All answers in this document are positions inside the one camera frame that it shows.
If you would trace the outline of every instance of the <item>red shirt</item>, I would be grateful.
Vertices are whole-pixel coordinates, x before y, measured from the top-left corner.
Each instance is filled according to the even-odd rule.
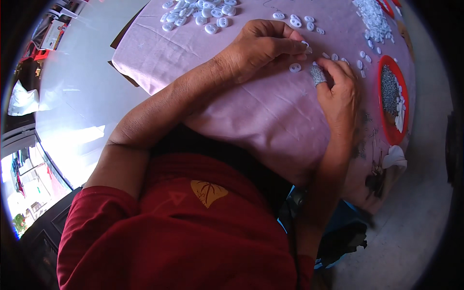
[[[299,256],[302,289],[314,259]],[[61,289],[295,289],[284,229],[254,185],[197,154],[151,160],[136,201],[89,187],[71,205],[58,253]]]

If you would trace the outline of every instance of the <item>concrete floor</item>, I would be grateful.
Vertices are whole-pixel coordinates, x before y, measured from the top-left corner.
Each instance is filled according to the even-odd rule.
[[[367,248],[348,254],[330,272],[333,289],[411,289],[445,229],[452,188],[446,182],[445,134],[452,111],[446,71],[432,39],[401,1],[416,68],[416,107],[408,168],[374,216]]]
[[[75,187],[87,181],[114,126],[149,97],[106,63],[114,53],[109,46],[114,37],[147,2],[91,2],[45,62],[40,103],[49,110],[37,112],[36,130]],[[406,4],[402,12],[414,47],[417,83],[408,169],[374,217],[367,248],[348,254],[333,269],[333,289],[410,289],[429,262],[448,216],[448,79],[417,16]]]

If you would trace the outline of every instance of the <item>hand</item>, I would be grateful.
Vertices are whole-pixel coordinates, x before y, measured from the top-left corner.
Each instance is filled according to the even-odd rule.
[[[329,72],[335,83],[332,89],[326,82],[316,86],[317,100],[329,124],[331,138],[341,138],[351,143],[359,105],[356,77],[342,60],[319,58],[316,62]]]
[[[243,83],[271,62],[285,61],[285,55],[305,60],[306,45],[301,34],[286,23],[256,19],[248,21],[234,41],[213,60],[224,70],[224,79]]]

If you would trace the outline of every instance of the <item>shirt sleeve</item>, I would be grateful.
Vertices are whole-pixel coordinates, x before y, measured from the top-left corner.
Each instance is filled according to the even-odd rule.
[[[128,193],[95,186],[84,188],[72,201],[58,247],[57,276],[62,287],[92,245],[120,220],[138,213]]]
[[[301,289],[311,289],[314,273],[314,259],[306,255],[298,255],[298,269]]]

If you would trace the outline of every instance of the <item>left hand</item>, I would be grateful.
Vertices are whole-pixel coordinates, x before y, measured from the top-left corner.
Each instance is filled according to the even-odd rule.
[[[305,60],[306,45],[302,40],[301,34],[285,22],[250,20],[213,60],[223,68],[223,79],[232,78],[235,83],[243,83],[270,62],[283,62],[283,55]]]

